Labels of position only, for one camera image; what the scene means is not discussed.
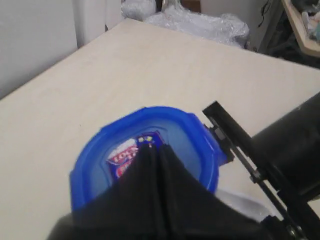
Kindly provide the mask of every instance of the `plastic bag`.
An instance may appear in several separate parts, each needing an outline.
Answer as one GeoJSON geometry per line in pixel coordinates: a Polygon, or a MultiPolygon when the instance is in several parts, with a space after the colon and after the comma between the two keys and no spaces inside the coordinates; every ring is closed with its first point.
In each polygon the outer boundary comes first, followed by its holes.
{"type": "Polygon", "coordinates": [[[191,12],[180,4],[172,4],[144,22],[239,48],[245,46],[249,36],[248,25],[235,15],[208,16],[191,12]]]}
{"type": "Polygon", "coordinates": [[[155,0],[126,0],[121,4],[121,13],[125,18],[144,21],[156,13],[155,0]]]}

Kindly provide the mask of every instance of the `table surface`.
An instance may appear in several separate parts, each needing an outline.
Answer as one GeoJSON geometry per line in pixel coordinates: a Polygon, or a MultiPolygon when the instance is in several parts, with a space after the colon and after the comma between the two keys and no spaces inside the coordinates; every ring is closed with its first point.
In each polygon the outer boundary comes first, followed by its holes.
{"type": "MultiPolygon", "coordinates": [[[[254,135],[319,90],[317,69],[127,19],[0,101],[0,239],[45,239],[70,212],[86,142],[143,106],[208,124],[202,110],[218,100],[254,135]]],[[[219,187],[271,207],[237,160],[219,187]]]]}
{"type": "Polygon", "coordinates": [[[301,14],[292,5],[291,0],[282,0],[282,3],[301,51],[310,56],[320,57],[320,44],[307,36],[301,14]]]}

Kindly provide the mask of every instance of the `blue plastic container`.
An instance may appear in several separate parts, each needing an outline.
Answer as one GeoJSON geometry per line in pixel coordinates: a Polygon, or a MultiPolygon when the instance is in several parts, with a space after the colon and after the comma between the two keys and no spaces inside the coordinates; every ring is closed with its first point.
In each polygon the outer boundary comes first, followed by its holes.
{"type": "Polygon", "coordinates": [[[72,209],[108,189],[145,143],[169,144],[205,188],[216,190],[218,167],[227,157],[199,119],[172,107],[146,107],[103,127],[87,143],[70,174],[72,209]]]}

